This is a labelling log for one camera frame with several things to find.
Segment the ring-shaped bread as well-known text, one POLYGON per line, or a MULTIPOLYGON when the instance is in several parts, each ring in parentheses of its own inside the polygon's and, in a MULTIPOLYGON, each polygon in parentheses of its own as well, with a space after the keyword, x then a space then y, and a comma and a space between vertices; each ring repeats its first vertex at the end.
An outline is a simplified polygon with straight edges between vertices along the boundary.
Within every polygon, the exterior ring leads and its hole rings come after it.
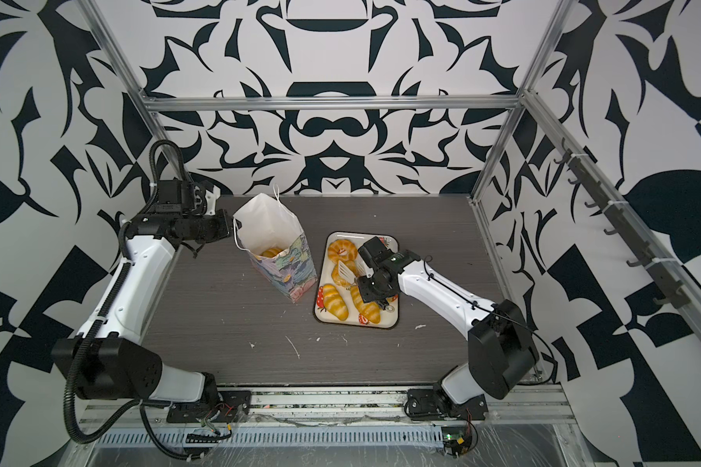
POLYGON ((358 258, 358 248, 349 239, 336 239, 327 248, 327 258, 335 264, 354 262, 358 258))

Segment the white floral paper bag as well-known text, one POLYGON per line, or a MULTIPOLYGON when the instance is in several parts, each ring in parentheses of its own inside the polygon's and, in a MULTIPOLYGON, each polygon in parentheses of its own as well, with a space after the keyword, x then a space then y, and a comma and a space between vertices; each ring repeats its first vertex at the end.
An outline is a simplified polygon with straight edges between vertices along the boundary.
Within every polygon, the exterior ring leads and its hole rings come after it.
POLYGON ((257 272, 293 303, 317 283, 317 269, 298 217, 280 195, 258 194, 234 214, 235 244, 245 251, 257 272), (284 252, 275 258, 260 254, 272 247, 284 252))

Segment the small croissant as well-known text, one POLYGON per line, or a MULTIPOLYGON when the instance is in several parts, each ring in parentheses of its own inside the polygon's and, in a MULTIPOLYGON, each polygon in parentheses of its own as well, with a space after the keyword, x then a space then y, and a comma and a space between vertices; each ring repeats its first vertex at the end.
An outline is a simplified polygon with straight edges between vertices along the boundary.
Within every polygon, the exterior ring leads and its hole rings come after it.
POLYGON ((269 248, 265 251, 263 251, 260 256, 263 258, 275 258, 276 256, 280 255, 280 253, 284 252, 284 250, 280 247, 272 247, 269 248))

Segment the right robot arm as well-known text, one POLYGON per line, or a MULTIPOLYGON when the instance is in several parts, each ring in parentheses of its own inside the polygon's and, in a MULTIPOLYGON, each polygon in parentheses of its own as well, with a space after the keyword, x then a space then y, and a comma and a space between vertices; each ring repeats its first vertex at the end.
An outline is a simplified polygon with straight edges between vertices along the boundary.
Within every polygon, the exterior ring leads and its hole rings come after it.
POLYGON ((467 363, 440 381, 450 402, 461 406, 489 395, 502 400, 539 363, 535 333, 514 303, 479 297, 436 272, 428 260, 395 252, 379 237, 358 248, 367 272, 358 278, 363 303, 383 305, 403 295, 447 320, 467 341, 467 363))

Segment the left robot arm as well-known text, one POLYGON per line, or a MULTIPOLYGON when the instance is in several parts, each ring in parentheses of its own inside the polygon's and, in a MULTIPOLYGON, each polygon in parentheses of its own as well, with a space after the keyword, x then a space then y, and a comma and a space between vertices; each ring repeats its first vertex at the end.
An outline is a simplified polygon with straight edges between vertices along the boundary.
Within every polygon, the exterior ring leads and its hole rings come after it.
POLYGON ((213 375, 166 365, 142 340, 181 248, 199 253, 227 239, 233 221, 208 182, 161 181, 142 212, 124 223, 122 258, 102 299, 52 358, 66 378, 68 400, 117 400, 217 405, 213 375))

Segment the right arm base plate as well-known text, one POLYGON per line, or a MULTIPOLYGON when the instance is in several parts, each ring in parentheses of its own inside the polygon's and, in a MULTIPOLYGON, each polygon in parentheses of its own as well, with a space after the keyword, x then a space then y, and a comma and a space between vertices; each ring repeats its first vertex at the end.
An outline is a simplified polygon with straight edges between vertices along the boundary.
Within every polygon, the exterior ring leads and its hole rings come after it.
POLYGON ((409 389, 403 405, 407 418, 428 420, 486 420, 488 405, 484 395, 461 405, 453 402, 442 389, 409 389))

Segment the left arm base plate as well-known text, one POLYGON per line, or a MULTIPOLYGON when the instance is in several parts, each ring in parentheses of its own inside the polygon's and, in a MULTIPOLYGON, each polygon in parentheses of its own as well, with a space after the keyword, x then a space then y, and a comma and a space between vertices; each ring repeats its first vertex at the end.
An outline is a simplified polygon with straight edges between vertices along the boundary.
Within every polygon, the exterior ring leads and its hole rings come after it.
POLYGON ((213 406, 206 402, 174 403, 167 414, 167 423, 195 423, 204 418, 213 423, 236 422, 250 412, 252 392, 220 391, 213 406))

